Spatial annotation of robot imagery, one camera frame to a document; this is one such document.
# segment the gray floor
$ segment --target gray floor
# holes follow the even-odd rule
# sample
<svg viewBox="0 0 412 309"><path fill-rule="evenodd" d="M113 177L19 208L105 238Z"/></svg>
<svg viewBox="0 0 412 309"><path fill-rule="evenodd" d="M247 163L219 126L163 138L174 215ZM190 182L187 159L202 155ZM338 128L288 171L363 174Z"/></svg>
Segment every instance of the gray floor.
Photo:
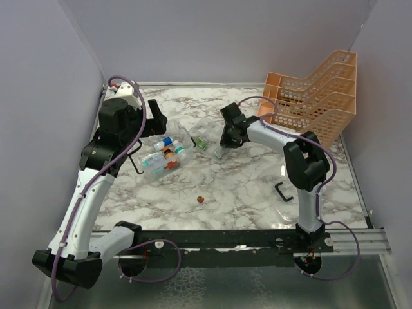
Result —
<svg viewBox="0 0 412 309"><path fill-rule="evenodd" d="M336 276L355 257L325 257L319 272ZM166 276L151 270L146 277ZM61 294L68 292L60 286ZM166 283L129 283L119 279L117 260L105 265L91 290L79 289L65 304L50 308L275 308L275 309L391 309L395 308L378 256L363 256L358 269L340 281L318 281L296 268L184 268Z"/></svg>

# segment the orange basket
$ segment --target orange basket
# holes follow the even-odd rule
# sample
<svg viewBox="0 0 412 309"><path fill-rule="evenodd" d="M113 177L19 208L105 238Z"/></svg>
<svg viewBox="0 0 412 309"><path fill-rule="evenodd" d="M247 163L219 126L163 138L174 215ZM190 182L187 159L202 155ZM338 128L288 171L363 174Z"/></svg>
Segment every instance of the orange basket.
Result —
<svg viewBox="0 0 412 309"><path fill-rule="evenodd" d="M356 66L348 63L356 64L357 56L346 53L349 57L344 51L333 52L307 79L269 73L263 95L275 100L278 114L265 120L298 133L313 131L323 146L330 147L356 115ZM338 55L346 61L331 63ZM284 87L286 83L292 89ZM257 115L273 112L274 106L261 100Z"/></svg>

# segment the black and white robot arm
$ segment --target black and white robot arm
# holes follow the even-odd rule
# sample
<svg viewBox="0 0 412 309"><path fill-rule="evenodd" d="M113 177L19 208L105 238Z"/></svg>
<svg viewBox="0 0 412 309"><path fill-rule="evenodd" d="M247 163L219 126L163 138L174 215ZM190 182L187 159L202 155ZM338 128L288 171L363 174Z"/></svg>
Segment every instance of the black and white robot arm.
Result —
<svg viewBox="0 0 412 309"><path fill-rule="evenodd" d="M97 281L102 266L119 252L139 244L140 226L120 222L97 241L90 243L91 233L102 202L117 177L126 156L113 164L99 176L82 197L80 206L71 224L65 244L62 233L68 226L72 210L85 185L112 159L116 158L134 139L142 123L142 111L133 92L119 91L105 100L99 111L99 128L92 141L82 150L80 171L73 198L55 237L46 250L37 250L33 264L51 277L57 251L62 247L56 278L83 288L91 288ZM153 119L148 119L141 137L164 134L167 118L162 115L155 100L149 100ZM221 110L225 128L220 144L237 148L245 142L265 145L283 153L291 182L297 187L299 197L299 221L296 226L300 237L311 243L324 225L316 216L316 188L326 179L329 170L324 153L312 145L305 144L267 129L258 117L246 118L235 103ZM306 138L316 142L316 136L305 133Z"/></svg>

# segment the gray wall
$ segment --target gray wall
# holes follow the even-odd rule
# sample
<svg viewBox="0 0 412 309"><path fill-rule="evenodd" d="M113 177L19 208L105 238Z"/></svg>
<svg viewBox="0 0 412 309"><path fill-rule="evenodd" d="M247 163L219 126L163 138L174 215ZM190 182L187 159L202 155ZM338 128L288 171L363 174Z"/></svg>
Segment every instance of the gray wall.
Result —
<svg viewBox="0 0 412 309"><path fill-rule="evenodd" d="M304 77L349 49L376 0L59 0L106 75L141 82Z"/></svg>
<svg viewBox="0 0 412 309"><path fill-rule="evenodd" d="M0 307L35 308L102 77L56 0L3 2L0 42Z"/></svg>
<svg viewBox="0 0 412 309"><path fill-rule="evenodd" d="M385 227L410 304L411 13L411 1L379 1L357 37L357 116L344 132L366 206Z"/></svg>

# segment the table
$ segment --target table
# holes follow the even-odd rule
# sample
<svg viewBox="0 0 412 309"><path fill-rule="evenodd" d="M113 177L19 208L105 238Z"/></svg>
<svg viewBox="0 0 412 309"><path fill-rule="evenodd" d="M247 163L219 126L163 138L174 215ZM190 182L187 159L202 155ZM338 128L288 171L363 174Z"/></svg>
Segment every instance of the table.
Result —
<svg viewBox="0 0 412 309"><path fill-rule="evenodd" d="M220 109L262 88L144 88L146 100L154 98L168 119L178 119L188 130L202 117L223 123ZM259 100L241 107L247 117L258 111ZM151 153L150 138L135 156ZM340 140L331 147L337 175L323 190L325 221L341 220L353 228L365 228L362 209L346 154ZM222 164L196 152L184 168L148 183L137 175L129 160L122 166L96 220L96 230L111 230L129 221L145 230L291 229L299 214L297 191L285 176L285 161L273 150L254 143L234 149ZM274 189L294 199L285 203ZM205 202L198 203L197 197Z"/></svg>

